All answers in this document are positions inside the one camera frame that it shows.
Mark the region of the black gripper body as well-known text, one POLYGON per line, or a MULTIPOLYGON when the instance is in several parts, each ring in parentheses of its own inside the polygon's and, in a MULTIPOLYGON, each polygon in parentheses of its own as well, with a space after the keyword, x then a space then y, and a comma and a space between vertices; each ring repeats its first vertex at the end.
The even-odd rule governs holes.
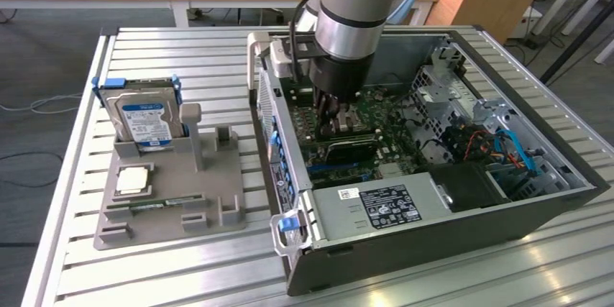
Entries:
POLYGON ((371 64, 372 55, 358 60, 338 59, 331 55, 312 58, 308 78, 315 95, 326 94, 339 101, 352 101, 363 87, 371 64))

